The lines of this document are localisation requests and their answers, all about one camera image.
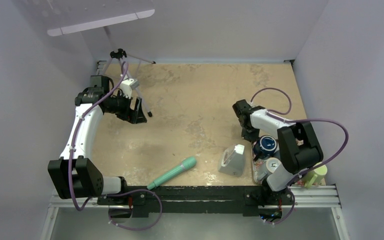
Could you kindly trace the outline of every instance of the light gray wall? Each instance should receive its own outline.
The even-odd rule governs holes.
[[[48,161],[68,139],[74,97],[94,66],[80,34],[50,38],[27,21],[0,0],[0,240],[39,238]]]
[[[295,59],[328,0],[154,0],[153,16],[112,25],[118,47],[157,62]],[[111,51],[103,29],[83,33],[92,55]]]
[[[351,239],[384,239],[384,1],[329,0],[294,64],[309,117],[349,130],[349,144],[328,166]],[[317,125],[326,156],[338,128]]]

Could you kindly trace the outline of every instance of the stained surface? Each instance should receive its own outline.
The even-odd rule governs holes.
[[[133,75],[135,69],[130,66]],[[120,67],[111,65],[107,74],[119,76]],[[292,99],[288,118],[306,117],[290,64],[148,64],[139,68],[137,78],[153,117],[132,125],[104,114],[92,153],[103,175],[123,176],[129,185],[147,185],[190,156],[196,157],[196,166],[166,185],[252,185],[251,146],[241,138],[232,105],[249,101],[261,88],[275,87]],[[254,103],[288,109],[286,98],[271,90]],[[217,171],[223,151],[234,144],[245,145],[241,177]]]

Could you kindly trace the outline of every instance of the blue cup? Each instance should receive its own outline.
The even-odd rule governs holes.
[[[276,149],[278,148],[278,142],[270,135],[261,136],[252,148],[252,152],[255,156],[259,156],[259,159],[268,159],[272,157]]]

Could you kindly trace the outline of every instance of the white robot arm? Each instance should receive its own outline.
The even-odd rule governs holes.
[[[99,170],[92,164],[92,147],[95,135],[104,113],[115,114],[119,119],[131,124],[146,123],[147,119],[142,111],[142,99],[136,98],[135,108],[131,109],[132,90],[139,83],[136,79],[125,78],[119,85],[117,95],[112,95],[92,108],[86,115],[85,112],[97,103],[110,91],[109,77],[94,75],[90,79],[91,87],[80,92],[75,98],[75,118],[70,137],[58,160],[52,160],[48,164],[48,172],[62,199],[71,198],[68,171],[72,172],[74,194],[77,198],[99,197],[107,194],[117,194],[122,191],[124,179],[122,177],[102,176]],[[72,169],[68,169],[67,160],[73,149],[72,139],[75,138],[75,151],[73,152]]]
[[[295,123],[269,114],[262,106],[253,107],[246,100],[237,101],[232,107],[242,126],[243,139],[253,143],[263,130],[278,141],[282,164],[262,183],[268,188],[269,195],[284,190],[301,170],[323,159],[322,148],[310,122]]]

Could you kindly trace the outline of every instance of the black clamp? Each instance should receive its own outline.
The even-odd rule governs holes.
[[[109,53],[109,56],[112,58],[112,59],[123,59],[123,57],[127,58],[127,53],[125,50],[119,48],[118,49],[118,52],[110,52]]]
[[[233,110],[242,127],[242,139],[250,143],[257,141],[260,137],[260,130],[251,124],[251,114],[255,111],[265,109],[262,106],[250,106],[245,99],[237,101],[233,104]]]

